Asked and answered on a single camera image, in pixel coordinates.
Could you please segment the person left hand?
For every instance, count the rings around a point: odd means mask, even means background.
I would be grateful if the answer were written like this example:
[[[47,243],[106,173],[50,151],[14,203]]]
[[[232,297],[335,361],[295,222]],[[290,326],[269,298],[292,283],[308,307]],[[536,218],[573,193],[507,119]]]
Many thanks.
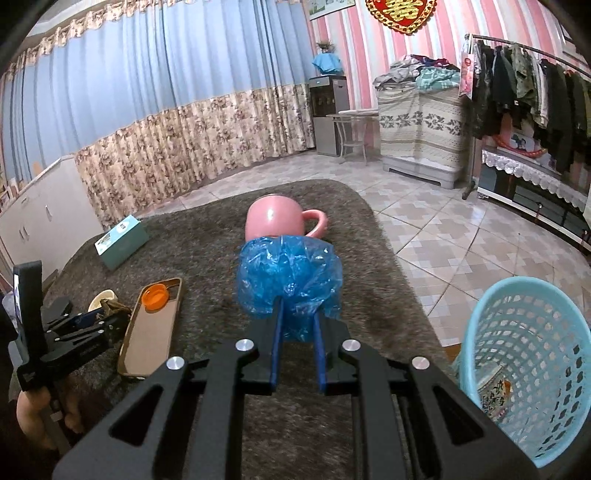
[[[51,394],[45,387],[37,391],[21,391],[17,400],[16,416],[24,435],[37,447],[55,450],[56,444],[50,438],[41,418],[41,412],[50,404]],[[79,411],[79,397],[75,392],[63,396],[64,421],[68,429],[76,434],[83,432]]]

